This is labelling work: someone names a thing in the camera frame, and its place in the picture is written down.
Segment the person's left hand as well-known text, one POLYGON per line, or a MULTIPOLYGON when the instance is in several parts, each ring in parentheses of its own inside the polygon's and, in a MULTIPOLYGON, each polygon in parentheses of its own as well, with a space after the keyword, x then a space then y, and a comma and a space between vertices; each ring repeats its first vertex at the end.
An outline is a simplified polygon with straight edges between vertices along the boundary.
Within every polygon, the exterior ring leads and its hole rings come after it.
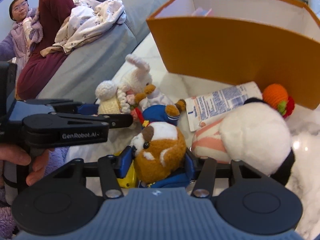
POLYGON ((31 186, 44 177, 49 155, 53 150, 54 148, 46 149, 32 161, 29 154, 22 148, 11 144, 1 144, 1 160, 22 166, 32 164, 31 172, 26 178, 26 184, 31 186))

